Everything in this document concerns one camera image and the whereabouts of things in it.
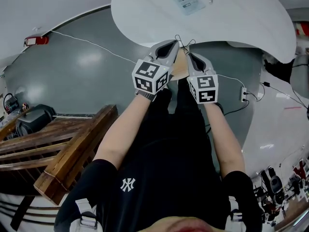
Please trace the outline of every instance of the gray floor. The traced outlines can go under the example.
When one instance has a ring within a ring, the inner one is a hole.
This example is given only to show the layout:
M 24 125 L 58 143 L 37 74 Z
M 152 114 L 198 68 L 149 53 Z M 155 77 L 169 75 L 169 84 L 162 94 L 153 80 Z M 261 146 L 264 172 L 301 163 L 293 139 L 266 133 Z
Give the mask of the gray floor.
M 82 17 L 58 31 L 100 44 L 133 61 L 147 52 L 146 47 L 121 34 L 110 9 Z M 86 42 L 55 33 L 49 36 L 49 44 L 31 47 L 5 70 L 9 92 L 30 105 L 52 106 L 57 113 L 96 113 L 105 104 L 117 104 L 122 112 L 128 106 L 134 97 L 133 63 Z M 257 93 L 262 63 L 260 50 L 233 48 L 225 42 L 196 44 L 190 50 L 207 57 L 218 74 L 236 77 L 250 92 Z M 239 82 L 219 77 L 219 103 L 225 112 L 245 105 L 240 102 L 240 88 Z M 173 112 L 176 82 L 171 83 L 171 89 L 174 95 L 169 109 Z M 252 103 L 240 112 L 227 115 L 241 145 L 251 124 Z

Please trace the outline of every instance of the black cloth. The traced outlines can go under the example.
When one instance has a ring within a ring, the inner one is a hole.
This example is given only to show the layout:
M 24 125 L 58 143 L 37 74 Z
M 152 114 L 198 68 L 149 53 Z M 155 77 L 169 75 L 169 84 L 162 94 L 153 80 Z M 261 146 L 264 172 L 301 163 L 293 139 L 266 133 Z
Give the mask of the black cloth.
M 69 231 L 80 217 L 75 201 L 82 198 L 97 204 L 104 232 L 137 232 L 170 216 L 197 217 L 224 229 L 228 196 L 238 201 L 247 231 L 262 230 L 250 178 L 232 172 L 221 181 L 216 173 L 203 117 L 186 84 L 179 83 L 173 115 L 170 98 L 163 90 L 151 104 L 119 171 L 101 159 L 86 167 L 58 212 L 56 232 Z

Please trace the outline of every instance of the black sleeve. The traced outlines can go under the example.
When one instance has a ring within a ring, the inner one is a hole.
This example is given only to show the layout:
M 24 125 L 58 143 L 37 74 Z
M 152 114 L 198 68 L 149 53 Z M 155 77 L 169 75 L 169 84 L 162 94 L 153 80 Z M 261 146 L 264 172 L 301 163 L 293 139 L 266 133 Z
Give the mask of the black sleeve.
M 235 197 L 247 232 L 262 231 L 261 208 L 253 192 L 251 179 L 241 171 L 233 171 L 223 179 L 229 196 Z
M 102 159 L 91 162 L 59 209 L 54 231 L 68 232 L 70 224 L 80 218 L 75 201 L 87 198 L 93 207 L 102 196 L 107 195 L 116 175 L 117 169 L 110 162 Z

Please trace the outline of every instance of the white cable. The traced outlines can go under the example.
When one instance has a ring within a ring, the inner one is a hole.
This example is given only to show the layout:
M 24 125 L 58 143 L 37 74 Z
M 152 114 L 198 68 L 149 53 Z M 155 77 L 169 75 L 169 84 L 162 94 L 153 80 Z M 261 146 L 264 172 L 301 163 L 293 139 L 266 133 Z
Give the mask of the white cable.
M 119 55 L 115 54 L 114 52 L 110 51 L 109 49 L 107 49 L 107 48 L 105 48 L 105 47 L 103 47 L 103 46 L 101 46 L 101 45 L 99 45 L 99 44 L 95 44 L 95 43 L 93 43 L 93 42 L 91 42 L 91 41 L 88 41 L 88 40 L 83 40 L 83 39 L 75 38 L 75 37 L 73 37 L 73 36 L 70 36 L 70 35 L 67 35 L 67 34 L 63 34 L 63 33 L 59 33 L 59 32 L 53 31 L 53 30 L 51 30 L 51 32 L 58 33 L 58 34 L 61 34 L 61 35 L 63 35 L 63 36 L 67 36 L 67 37 L 70 37 L 70 38 L 73 38 L 73 39 L 76 39 L 76 40 L 86 41 L 86 42 L 88 42 L 88 43 L 90 43 L 90 44 L 94 44 L 94 45 L 96 45 L 96 46 L 98 46 L 98 47 L 103 48 L 104 50 L 110 52 L 111 54 L 113 54 L 113 55 L 115 55 L 115 56 L 117 56 L 117 57 L 119 57 L 119 58 L 122 58 L 122 59 L 124 59 L 124 60 L 130 61 L 130 62 L 136 64 L 136 62 L 134 62 L 134 61 L 132 61 L 132 60 L 130 60 L 130 59 L 124 58 L 124 57 L 122 57 L 122 56 L 119 56 Z
M 239 79 L 237 79 L 237 78 L 234 78 L 234 77 L 229 77 L 229 76 L 225 76 L 225 75 L 220 75 L 220 74 L 217 74 L 217 75 L 219 75 L 219 76 L 223 76 L 223 77 L 226 77 L 226 78 L 229 78 L 229 79 L 234 79 L 234 80 L 237 80 L 237 81 L 239 81 L 241 84 L 242 84 L 242 86 L 243 87 L 245 87 L 245 85 L 242 83 L 242 81 L 240 81 Z

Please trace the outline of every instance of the forearm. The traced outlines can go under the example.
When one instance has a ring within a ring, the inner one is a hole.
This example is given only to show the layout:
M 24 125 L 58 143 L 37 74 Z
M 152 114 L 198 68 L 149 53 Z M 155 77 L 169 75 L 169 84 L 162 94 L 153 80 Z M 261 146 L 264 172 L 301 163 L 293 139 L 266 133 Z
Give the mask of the forearm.
M 221 109 L 213 103 L 205 104 L 205 109 L 211 125 L 212 137 L 222 177 L 225 177 L 232 171 L 245 172 L 241 147 L 222 114 Z
M 95 159 L 104 159 L 119 168 L 131 147 L 151 101 L 142 95 L 134 98 L 105 134 Z

